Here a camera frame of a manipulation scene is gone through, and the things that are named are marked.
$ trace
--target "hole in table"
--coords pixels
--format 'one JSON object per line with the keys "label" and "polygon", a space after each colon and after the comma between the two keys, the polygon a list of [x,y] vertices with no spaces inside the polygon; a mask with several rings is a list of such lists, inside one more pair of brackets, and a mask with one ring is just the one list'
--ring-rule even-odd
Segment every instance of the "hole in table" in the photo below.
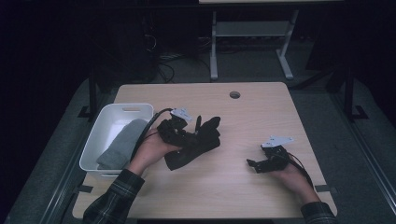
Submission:
{"label": "hole in table", "polygon": [[239,91],[232,91],[230,92],[230,97],[233,99],[238,99],[239,97],[241,97],[241,93],[239,93]]}

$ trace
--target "wrist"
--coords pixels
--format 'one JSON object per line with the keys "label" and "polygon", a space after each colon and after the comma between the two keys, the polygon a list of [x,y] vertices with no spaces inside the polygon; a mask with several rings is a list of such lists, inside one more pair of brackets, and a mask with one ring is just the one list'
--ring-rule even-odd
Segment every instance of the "wrist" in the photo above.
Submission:
{"label": "wrist", "polygon": [[142,165],[139,162],[132,160],[127,169],[132,173],[141,176],[146,168],[147,167],[145,165]]}
{"label": "wrist", "polygon": [[309,187],[309,189],[303,189],[300,192],[297,192],[297,195],[303,204],[320,202],[319,196],[311,187]]}

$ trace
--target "dark wall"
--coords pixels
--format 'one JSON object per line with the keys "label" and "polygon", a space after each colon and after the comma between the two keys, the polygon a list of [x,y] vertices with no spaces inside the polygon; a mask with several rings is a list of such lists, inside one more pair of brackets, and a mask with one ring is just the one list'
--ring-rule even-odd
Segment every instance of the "dark wall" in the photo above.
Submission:
{"label": "dark wall", "polygon": [[346,1],[333,7],[312,50],[309,69],[350,68],[396,127],[396,2]]}
{"label": "dark wall", "polygon": [[75,15],[62,2],[0,4],[0,222],[87,77]]}

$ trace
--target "person's right hand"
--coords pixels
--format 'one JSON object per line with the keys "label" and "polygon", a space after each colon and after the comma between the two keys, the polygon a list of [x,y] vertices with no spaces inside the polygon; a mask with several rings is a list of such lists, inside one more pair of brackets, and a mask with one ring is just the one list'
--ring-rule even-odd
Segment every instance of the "person's right hand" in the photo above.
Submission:
{"label": "person's right hand", "polygon": [[269,174],[276,179],[279,179],[286,188],[297,194],[303,204],[320,202],[318,195],[294,165],[289,163],[284,170],[273,171]]}
{"label": "person's right hand", "polygon": [[180,147],[165,143],[157,129],[150,129],[128,169],[136,175],[142,175],[143,171],[151,164],[159,161],[166,153],[176,150],[180,150]]}

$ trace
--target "gray cloth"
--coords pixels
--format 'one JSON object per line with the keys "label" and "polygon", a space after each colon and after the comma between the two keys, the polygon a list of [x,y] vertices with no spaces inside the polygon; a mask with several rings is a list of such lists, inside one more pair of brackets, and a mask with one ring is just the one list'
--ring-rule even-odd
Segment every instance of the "gray cloth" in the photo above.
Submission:
{"label": "gray cloth", "polygon": [[122,128],[108,149],[96,160],[98,170],[122,170],[129,164],[137,139],[148,123],[134,119]]}

